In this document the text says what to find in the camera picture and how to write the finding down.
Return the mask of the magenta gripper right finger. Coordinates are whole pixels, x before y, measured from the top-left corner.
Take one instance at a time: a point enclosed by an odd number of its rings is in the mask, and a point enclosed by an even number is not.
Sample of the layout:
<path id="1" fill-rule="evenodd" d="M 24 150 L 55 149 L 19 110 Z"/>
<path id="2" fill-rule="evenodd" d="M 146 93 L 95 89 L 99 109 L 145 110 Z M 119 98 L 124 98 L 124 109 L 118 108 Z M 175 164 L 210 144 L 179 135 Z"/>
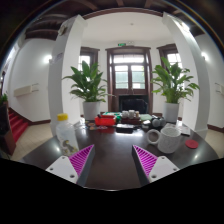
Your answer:
<path id="1" fill-rule="evenodd" d="M 132 157 L 142 186 L 155 182 L 179 170 L 166 156 L 157 157 L 136 145 L 132 146 Z"/>

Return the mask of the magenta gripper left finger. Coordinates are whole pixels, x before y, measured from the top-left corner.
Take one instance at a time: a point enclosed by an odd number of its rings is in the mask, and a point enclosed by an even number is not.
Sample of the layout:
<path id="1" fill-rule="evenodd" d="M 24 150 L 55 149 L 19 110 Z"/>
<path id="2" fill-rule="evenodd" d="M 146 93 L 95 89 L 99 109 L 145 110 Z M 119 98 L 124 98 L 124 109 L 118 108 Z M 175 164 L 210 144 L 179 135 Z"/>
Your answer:
<path id="1" fill-rule="evenodd" d="M 47 171 L 74 184 L 84 186 L 94 156 L 95 145 L 92 144 L 69 157 L 60 156 L 47 168 Z"/>

